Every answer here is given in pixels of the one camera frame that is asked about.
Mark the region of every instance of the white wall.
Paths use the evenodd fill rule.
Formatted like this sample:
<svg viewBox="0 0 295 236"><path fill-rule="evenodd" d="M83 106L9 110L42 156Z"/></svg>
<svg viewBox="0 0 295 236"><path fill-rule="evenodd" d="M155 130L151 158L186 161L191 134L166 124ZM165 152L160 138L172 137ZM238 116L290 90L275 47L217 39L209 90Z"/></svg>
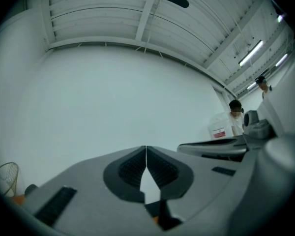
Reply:
<svg viewBox="0 0 295 236"><path fill-rule="evenodd" d="M279 70L267 80L269 86L271 85L275 87L280 82L280 80L284 78L284 75L291 65L291 61L292 59L289 59L283 63ZM249 110L257 110L262 102L262 90L259 89L259 87L256 87L253 92L249 93L247 96L244 96L242 99L239 99L239 101L241 102L245 113Z"/></svg>
<svg viewBox="0 0 295 236"><path fill-rule="evenodd" d="M22 141L14 137L19 132L21 95L35 72L34 64L44 55L41 22L35 10L24 11L0 27L0 165L30 163L20 152Z"/></svg>
<svg viewBox="0 0 295 236"><path fill-rule="evenodd" d="M209 119L223 111L200 73L122 47L57 50L20 86L22 99L2 107L15 126L2 127L0 148L26 185L120 149L210 140Z"/></svg>
<svg viewBox="0 0 295 236"><path fill-rule="evenodd" d="M220 92L216 91L216 90L215 90L215 93L216 93L217 97L219 98L219 100L220 100L220 102L221 102L221 104L222 104L222 106L223 106L224 112L225 112L226 114L229 114L229 112L230 112L231 110L230 110L229 105L226 103L226 101L225 101L223 95L222 95Z"/></svg>

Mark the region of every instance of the gray panel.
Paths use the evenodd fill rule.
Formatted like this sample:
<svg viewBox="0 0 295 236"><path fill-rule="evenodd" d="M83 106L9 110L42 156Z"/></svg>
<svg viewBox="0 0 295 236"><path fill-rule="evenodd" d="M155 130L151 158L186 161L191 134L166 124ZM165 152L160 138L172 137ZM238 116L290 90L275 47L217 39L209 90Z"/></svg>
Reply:
<svg viewBox="0 0 295 236"><path fill-rule="evenodd" d="M219 166L230 170L237 170L240 166L238 162L201 158L175 153L160 147L154 148L185 163L194 173L194 181L184 196L180 199L167 201L171 215L182 221L186 221L212 202L231 180L231 176L212 171L214 167Z"/></svg>
<svg viewBox="0 0 295 236"><path fill-rule="evenodd" d="M138 149L131 148L77 163L34 190L24 208L36 213L63 185L78 190L54 228L70 235L155 235L161 232L144 204L115 196L103 181L103 172L112 161Z"/></svg>
<svg viewBox="0 0 295 236"><path fill-rule="evenodd" d="M269 141L258 154L247 191L234 212L229 235L252 232L287 201L295 188L295 136Z"/></svg>
<svg viewBox="0 0 295 236"><path fill-rule="evenodd" d="M182 144L177 148L177 152L201 156L201 155L221 155L221 156L238 156L243 155L247 151L246 141L243 136L234 138L219 139L218 141L236 139L234 142L226 144L206 145L202 143Z"/></svg>
<svg viewBox="0 0 295 236"><path fill-rule="evenodd" d="M245 154L244 159L239 164L235 175L230 178L228 183L223 186L223 189L217 196L213 197L211 202L198 210L190 220L184 224L169 231L171 236L189 235L189 236L224 236L227 232L228 220L242 199L248 183L250 181L256 156L258 151L249 151ZM201 191L203 186L199 185L198 191ZM185 206L197 206L193 200L186 199Z"/></svg>

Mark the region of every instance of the black slot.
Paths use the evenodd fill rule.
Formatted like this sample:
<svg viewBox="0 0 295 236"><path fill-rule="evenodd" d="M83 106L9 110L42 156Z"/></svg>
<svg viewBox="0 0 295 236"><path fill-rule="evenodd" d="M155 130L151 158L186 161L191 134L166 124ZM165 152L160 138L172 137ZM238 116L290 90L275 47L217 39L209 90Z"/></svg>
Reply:
<svg viewBox="0 0 295 236"><path fill-rule="evenodd" d="M53 226L76 192L73 188L62 187L35 217L46 225Z"/></svg>
<svg viewBox="0 0 295 236"><path fill-rule="evenodd" d="M234 144L234 147L238 147L238 146L246 146L246 144Z"/></svg>
<svg viewBox="0 0 295 236"><path fill-rule="evenodd" d="M198 145L224 145L224 144L231 144L237 141L236 139L232 138L225 138L225 139L220 139L220 140L212 140L212 141L207 141L207 142L200 142L200 143L190 143L190 144L180 144L179 146L182 145L191 145L191 146L198 146Z"/></svg>
<svg viewBox="0 0 295 236"><path fill-rule="evenodd" d="M221 173L221 174L225 174L228 176L234 176L235 172L234 170L230 170L230 169L226 169L226 168L222 168L222 167L214 167L212 169L215 172Z"/></svg>

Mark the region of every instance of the dark hair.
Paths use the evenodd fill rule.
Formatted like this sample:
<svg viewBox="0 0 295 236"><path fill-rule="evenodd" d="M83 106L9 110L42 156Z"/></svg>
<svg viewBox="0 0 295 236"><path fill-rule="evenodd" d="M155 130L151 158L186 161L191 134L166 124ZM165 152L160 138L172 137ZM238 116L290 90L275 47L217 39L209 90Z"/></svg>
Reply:
<svg viewBox="0 0 295 236"><path fill-rule="evenodd" d="M229 103L229 106L231 109L234 109L234 108L241 108L241 103L239 100L232 100L230 103Z"/></svg>
<svg viewBox="0 0 295 236"><path fill-rule="evenodd" d="M260 76L259 78L256 79L257 84L261 84L265 80L264 76Z"/></svg>

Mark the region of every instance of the wicker basket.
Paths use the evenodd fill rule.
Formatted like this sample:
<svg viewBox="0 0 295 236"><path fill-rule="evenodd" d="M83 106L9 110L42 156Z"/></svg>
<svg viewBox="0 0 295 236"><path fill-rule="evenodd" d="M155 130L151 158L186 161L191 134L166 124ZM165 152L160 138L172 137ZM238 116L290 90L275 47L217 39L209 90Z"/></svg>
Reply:
<svg viewBox="0 0 295 236"><path fill-rule="evenodd" d="M19 167L16 163L5 163L0 166L0 193L15 196Z"/></svg>

